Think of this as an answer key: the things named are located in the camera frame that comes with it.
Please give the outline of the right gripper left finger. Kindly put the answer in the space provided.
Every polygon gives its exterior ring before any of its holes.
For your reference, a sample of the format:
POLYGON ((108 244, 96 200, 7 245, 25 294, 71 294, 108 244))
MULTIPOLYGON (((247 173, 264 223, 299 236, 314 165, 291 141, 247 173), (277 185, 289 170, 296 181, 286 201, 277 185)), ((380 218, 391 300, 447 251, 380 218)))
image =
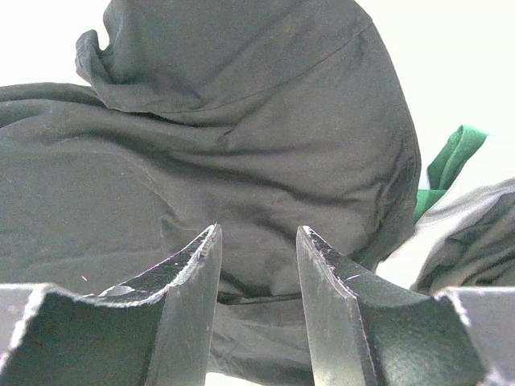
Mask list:
POLYGON ((222 231, 208 226, 177 253, 87 299, 111 308, 160 309, 145 385, 202 385, 208 366, 222 231))

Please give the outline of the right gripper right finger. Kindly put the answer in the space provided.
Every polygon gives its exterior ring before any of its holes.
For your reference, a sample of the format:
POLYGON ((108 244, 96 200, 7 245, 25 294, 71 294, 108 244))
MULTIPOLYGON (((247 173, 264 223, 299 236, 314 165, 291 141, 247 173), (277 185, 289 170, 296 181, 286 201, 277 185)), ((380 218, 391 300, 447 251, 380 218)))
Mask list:
POLYGON ((483 365, 448 300, 398 287, 308 226, 296 240, 317 385, 476 385, 483 365))

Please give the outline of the black t shirt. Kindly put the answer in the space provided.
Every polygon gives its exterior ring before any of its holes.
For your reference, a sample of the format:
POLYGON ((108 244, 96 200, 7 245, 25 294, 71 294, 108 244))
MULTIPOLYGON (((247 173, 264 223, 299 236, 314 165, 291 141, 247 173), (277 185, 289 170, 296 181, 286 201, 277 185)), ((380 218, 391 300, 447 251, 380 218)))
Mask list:
POLYGON ((210 368, 310 385, 308 225, 368 269, 413 230, 414 124, 354 1, 113 1, 85 85, 1 90, 1 279, 90 294, 223 232, 210 368))

